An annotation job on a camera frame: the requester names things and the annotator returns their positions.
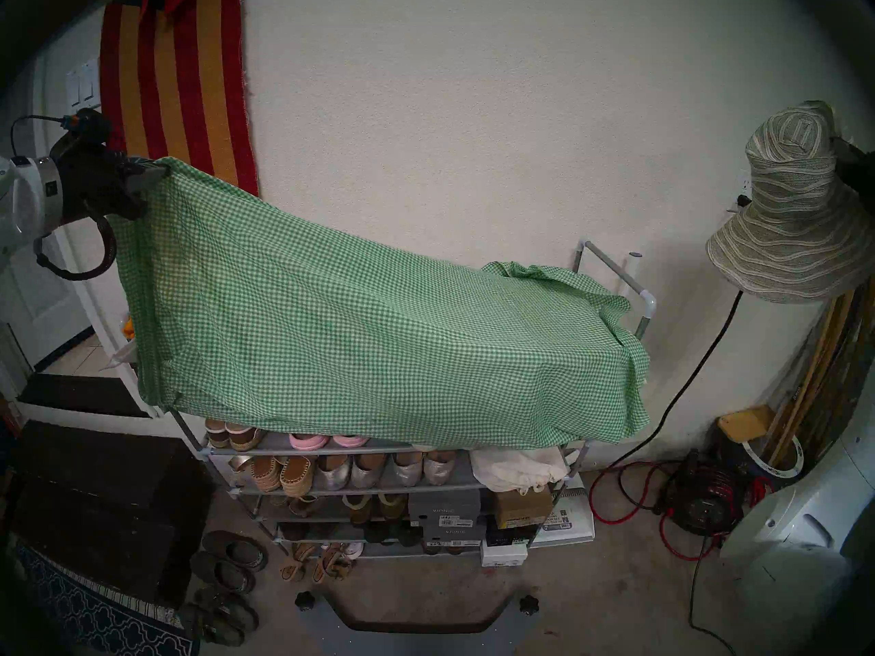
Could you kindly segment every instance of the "shelf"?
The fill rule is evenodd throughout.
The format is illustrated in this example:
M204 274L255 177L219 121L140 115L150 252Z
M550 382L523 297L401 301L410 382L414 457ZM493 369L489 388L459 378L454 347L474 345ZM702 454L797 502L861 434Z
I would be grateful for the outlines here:
M397 451L414 451L414 449L404 442L372 437L367 444L354 449L342 447L331 439L321 449L301 451L289 444L288 433L270 431L267 431L267 436L259 442L258 446L249 451L237 451L230 447L226 449L210 447L210 453L214 456L327 456L329 454L382 454Z
M297 515L289 510L288 506L274 506L267 498L265 498L264 501L261 502L261 509L258 511L258 517L262 518L261 521L303 522L304 524L310 522L313 524L349 522L349 508L343 505L343 500L339 496L324 496L323 499L324 502L322 505L320 505L319 509L310 517L297 517ZM380 512L377 506L371 507L371 512ZM409 520L410 518L408 515L404 515L402 519ZM382 522L383 518L379 516L371 517L369 521Z
M474 473L471 471L471 461L468 458L467 451L460 451L456 455L456 466L450 474L450 478L446 484L434 486L425 481L425 477L420 478L416 486L402 486L397 476L390 473L388 470L383 472L380 482L372 489L355 489L344 488L337 491L328 491L325 488L320 488L321 475L316 473L313 477L313 487L309 491L311 496L352 496L364 493L413 493L413 492L453 492L463 491L466 489L484 489L485 487L477 481ZM237 473L234 476L234 481L239 486L239 492L246 495L264 495L264 496L282 496L283 489L278 487L272 492L261 491L250 478L250 475L245 472Z
M360 560L387 560L387 559L399 559L399 558L407 558L407 559L435 559L440 557L470 557L470 556L479 556L480 548L475 546L470 546L460 552L458 555L451 555L445 550L441 550L441 552L437 553L437 555L427 555L424 551L422 551L422 546L414 546L412 548L405 548L400 545L393 546L383 546L380 543L366 543L365 549L361 553Z
M278 539L291 545L292 543L301 543L301 542L310 542L310 543L354 543L354 542L362 542L366 543L367 541L364 538L365 532L362 529L354 527L351 524L338 524L334 527L326 528L325 531L319 531L319 527L310 527L311 531L307 532L307 536L302 539L298 539L297 541L293 541L288 538L283 537L283 532L280 527L277 527L277 537ZM397 543L397 538L387 538L386 541ZM372 543L371 545L380 545L380 543Z

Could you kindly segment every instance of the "pink slipper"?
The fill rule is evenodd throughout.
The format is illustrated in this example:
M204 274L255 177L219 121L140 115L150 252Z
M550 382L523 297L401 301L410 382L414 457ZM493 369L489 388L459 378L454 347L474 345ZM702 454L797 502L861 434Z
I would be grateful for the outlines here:
M355 449L355 447L364 446L370 437L362 437L360 435L335 435L334 441L344 449Z
M328 444L327 435L294 435L289 433L289 444L298 451L314 451Z

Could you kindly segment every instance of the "sun hat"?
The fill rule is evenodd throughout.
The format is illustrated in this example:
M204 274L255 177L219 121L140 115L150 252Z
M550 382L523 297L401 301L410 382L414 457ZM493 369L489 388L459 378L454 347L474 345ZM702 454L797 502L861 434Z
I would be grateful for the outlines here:
M832 109L821 100L769 117L747 142L752 201L707 244L730 282L774 303L839 296L875 270L875 220L836 176Z

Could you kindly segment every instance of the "power cord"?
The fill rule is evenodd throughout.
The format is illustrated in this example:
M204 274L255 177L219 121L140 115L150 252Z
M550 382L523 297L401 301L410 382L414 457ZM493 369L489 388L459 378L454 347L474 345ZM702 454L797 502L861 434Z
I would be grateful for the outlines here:
M723 328L720 329L720 333L717 334L717 337L714 339L714 342L711 343L711 347L708 348L708 351L705 353L703 358L699 361L698 366L693 371L693 373L690 375L690 377L687 379L687 382L683 384L683 387L677 392L677 395L675 395L675 397L673 398L671 403L669 403L669 405L665 409L665 413L662 414L662 418L659 421L659 425L656 426L656 430L654 430L653 433L650 435L650 437L648 437L646 440L644 440L640 444L636 445L631 450L628 450L625 454L620 456L617 460L615 460L613 463L608 465L605 469L600 470L598 472L597 477L595 478L595 480L592 482L592 485L590 486L590 493L589 493L590 509L592 510L593 517L595 517L598 521L602 522L603 524L622 524L623 522L631 520L631 518L633 518L633 516L636 515L639 510L653 510L653 506L645 506L644 505L644 500L645 500L645 498L647 498L647 491L650 487L650 478L653 477L654 473L657 470L663 470L665 472L665 469L662 466L664 464L671 463L672 461L662 461L659 463L652 463L652 462L648 462L648 461L635 461L633 463L623 465L623 466L619 467L619 469L617 466L619 464L621 464L623 461L625 461L627 458L632 456L637 451L640 451L641 449L646 447L647 444L650 444L651 442L653 442L655 437L660 434L660 432L662 431L662 426L665 425L666 419L669 417L669 414L671 413L672 409L675 407L675 404L677 404L677 400L680 400L681 397L683 396L683 394L685 392L687 392L687 388L690 385L692 385L693 381L695 381L699 372L702 371L702 367L705 366L705 362L708 361L708 358L711 356L711 353L714 352L714 350L720 344L720 341L723 340L723 337L725 336L726 331L729 329L729 325L732 323L732 318L735 317L735 311L739 307L739 302L741 301L741 297L742 297L743 293L744 293L744 291L739 291L739 293L736 295L735 300L732 302L732 308L729 310L729 315L726 317L726 321L723 323ZM641 500L634 500L631 496L629 496L629 494L627 494L625 492L625 489L623 488L623 484L622 484L621 480L622 480L623 472L626 468L628 468L632 465L642 465L642 464L649 465L651 467L650 467L650 470L647 472L647 476L644 479L644 489L641 492ZM623 517L619 518L618 520L605 520L604 518L602 518L601 516L598 515L595 507L592 504L592 493L596 487L596 484L598 484L600 482L600 479L603 478L603 476L605 476L606 474L608 474L608 472L613 472L614 470L617 471L617 482L619 483L619 490L622 492L623 496L625 496L625 498L630 503L632 503L634 508L633 508L632 512L630 512L627 515L624 515ZM697 557L687 557L687 556L681 555L674 548L672 548L671 545L669 545L669 541L665 537L664 524L665 524L665 520L666 520L667 516L669 516L669 514L663 514L663 516L660 519L660 525L659 525L660 537L662 539L662 542L665 544L665 547L668 548L669 551L674 556L679 557L683 560L687 560L689 562L696 563L696 570L693 572L693 584L690 586L690 589L689 589L689 617L688 617L689 627L691 627L693 630L697 630L700 632L704 632L707 635L711 635L711 637L713 637L714 639L717 639L717 641L719 641L720 644L725 646L726 649L729 650L729 653L732 654L732 656L735 656L735 650L731 647L729 642L727 642L725 639L723 639L722 637L717 635L717 633L711 632L710 630L706 630L705 628L700 628L697 625L693 625L693 599L696 595L696 579L697 579L698 573L699 573L699 565L702 563L702 559L707 557L708 554L711 552L711 550L713 550L715 548L715 546L717 545L717 539L719 538L719 536L703 536L702 549L699 551L699 555ZM705 544L708 542L708 540L711 540L711 547L708 548L708 550L706 551Z
M708 542L709 536L702 537L702 550L699 552L698 559L696 560L696 570L693 571L693 584L689 586L689 614L687 615L687 623L689 623L689 627L693 630L697 630L699 632L704 632L706 635L711 635L714 639L716 639L720 644L726 647L729 653L732 656L735 656L735 649L732 648L732 645L727 642L725 639L720 637L717 633L711 632L707 628L700 628L698 625L693 624L693 599L696 597L696 579L699 575L699 565L702 563L702 558L707 556L708 553L705 552L705 543ZM714 549L713 538L711 538L711 548L709 548L710 552Z
M9 143L12 148L12 156L18 156L18 152L15 149L15 125L21 122L23 119L44 119L48 122L63 122L63 117L50 117L47 114L23 114L21 115L15 122L12 123L12 126L9 127Z

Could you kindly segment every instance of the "green gingham cloth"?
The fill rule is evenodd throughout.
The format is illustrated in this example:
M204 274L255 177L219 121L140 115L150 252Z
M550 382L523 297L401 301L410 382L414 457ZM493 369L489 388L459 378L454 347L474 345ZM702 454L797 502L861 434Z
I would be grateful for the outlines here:
M437 446L617 442L649 421L628 301L301 220L177 159L114 217L143 399L269 431Z

